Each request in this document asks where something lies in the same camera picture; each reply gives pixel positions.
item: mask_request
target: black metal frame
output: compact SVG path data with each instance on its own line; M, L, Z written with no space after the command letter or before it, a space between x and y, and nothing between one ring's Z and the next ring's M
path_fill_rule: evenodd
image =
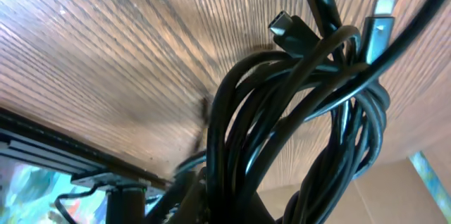
M170 184L153 173L4 108L0 108L0 156L67 173L76 185L104 185L99 189L106 190L109 196L107 223L143 218L144 198L163 194ZM141 200L132 202L135 197ZM116 211L124 205L124 199L133 207Z

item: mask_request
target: wooden surface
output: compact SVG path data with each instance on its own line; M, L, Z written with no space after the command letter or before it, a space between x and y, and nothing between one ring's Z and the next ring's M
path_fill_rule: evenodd
M356 26L373 3L336 1ZM394 37L422 1L397 0ZM168 176L199 130L199 100L273 48L266 26L282 9L314 25L305 0L0 0L0 106ZM447 3L382 77L393 104L381 161L451 135L450 15ZM262 187L300 182L328 123L303 125Z

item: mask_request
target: metal connector tip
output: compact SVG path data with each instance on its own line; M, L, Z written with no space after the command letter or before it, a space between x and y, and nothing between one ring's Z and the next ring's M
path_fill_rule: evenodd
M392 15L396 0L376 0L373 9L373 16Z
M291 24L293 24L291 16L287 14L287 12L281 11L274 20L269 23L268 28L273 34L282 36L285 34L285 31L291 27Z

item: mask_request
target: black cable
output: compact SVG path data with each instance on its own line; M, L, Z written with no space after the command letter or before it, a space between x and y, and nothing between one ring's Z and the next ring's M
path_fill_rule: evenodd
M103 185L94 185L89 191L87 192L81 192L81 193L68 193L68 194L61 194L55 199L55 207L56 209L61 213L61 215L64 217L64 219L69 222L70 224L76 224L75 220L70 216L70 214L67 212L66 208L61 203L62 199L79 199L81 197L88 197L94 192L96 192L97 188L101 187Z
M322 7L321 1L314 2ZM330 112L328 145L310 168L301 190L289 201L282 219L277 220L283 224L323 223L350 181L370 168L381 150L390 97L378 77L405 52L444 2L426 0L406 29L371 65L365 63L366 51L359 50L357 28L340 26L335 11L330 15L316 11L321 14L316 19L330 22L321 25L325 37L312 48L304 46L298 51L293 45L299 39L296 37L290 39L287 52L252 54L233 66L212 104L205 151L211 222L240 222L293 132L303 122ZM334 4L322 8L327 10ZM301 32L311 35L304 29ZM277 42L283 48L283 38ZM281 118L293 96L308 88L310 93ZM178 170L183 173L202 158L204 152L199 152Z
M153 204L153 203L157 202L158 200L160 200L160 198L161 198L162 196L163 196L163 195L156 195L156 196L147 198L147 199L146 199L146 205L147 205L147 204Z
M178 173L173 185L146 215L143 223L163 223L169 211L182 202L196 176L197 175L193 171Z

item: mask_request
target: colorful painting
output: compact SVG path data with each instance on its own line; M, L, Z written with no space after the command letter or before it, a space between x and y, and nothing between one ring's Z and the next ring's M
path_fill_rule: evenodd
M410 156L410 161L442 211L446 221L451 223L451 197L438 179L434 169L432 169L428 160L421 152Z
M0 223L66 223L54 206L59 194L88 190L70 183L70 176L0 156ZM77 223L104 223L105 192L65 200Z

